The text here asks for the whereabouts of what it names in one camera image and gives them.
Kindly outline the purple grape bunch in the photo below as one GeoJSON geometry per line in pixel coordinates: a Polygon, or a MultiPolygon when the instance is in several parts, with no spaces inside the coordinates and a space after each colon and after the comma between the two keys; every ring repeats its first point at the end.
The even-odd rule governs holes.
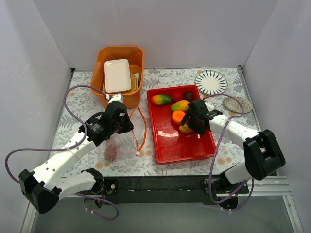
{"type": "Polygon", "coordinates": [[[104,157],[107,161],[113,162],[117,158],[117,147],[116,145],[110,144],[106,146],[104,151],[104,157]]]}

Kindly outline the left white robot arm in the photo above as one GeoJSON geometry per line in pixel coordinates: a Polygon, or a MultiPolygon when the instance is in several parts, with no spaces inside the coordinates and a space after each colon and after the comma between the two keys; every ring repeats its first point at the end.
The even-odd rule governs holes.
{"type": "Polygon", "coordinates": [[[35,209],[44,214],[60,199],[81,191],[99,194],[104,187],[104,177],[93,169],[64,177],[64,174],[83,156],[96,149],[114,133],[127,133],[134,126],[129,119],[127,107],[120,101],[108,104],[103,112],[94,114],[57,153],[33,171],[23,170],[18,178],[21,191],[35,209]]]}

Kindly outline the clear zip top bag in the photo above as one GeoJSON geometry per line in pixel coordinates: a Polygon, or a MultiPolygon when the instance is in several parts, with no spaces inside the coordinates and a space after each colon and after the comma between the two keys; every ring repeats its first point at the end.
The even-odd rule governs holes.
{"type": "Polygon", "coordinates": [[[147,121],[140,107],[135,108],[129,118],[134,128],[124,134],[114,134],[107,141],[104,141],[98,148],[98,159],[100,162],[110,164],[126,158],[137,157],[140,155],[147,138],[147,121]],[[117,158],[115,161],[107,161],[104,157],[106,146],[113,144],[117,147],[117,158]]]}

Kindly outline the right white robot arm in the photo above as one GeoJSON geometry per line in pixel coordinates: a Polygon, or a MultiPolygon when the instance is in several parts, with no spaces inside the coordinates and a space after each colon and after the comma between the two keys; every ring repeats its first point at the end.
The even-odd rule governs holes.
{"type": "Polygon", "coordinates": [[[212,190],[231,193],[239,183],[249,179],[263,180],[285,166],[284,155],[272,131],[260,132],[231,121],[203,100],[195,100],[188,107],[182,124],[199,135],[206,131],[218,133],[244,152],[244,163],[223,171],[219,179],[211,183],[212,190]]]}

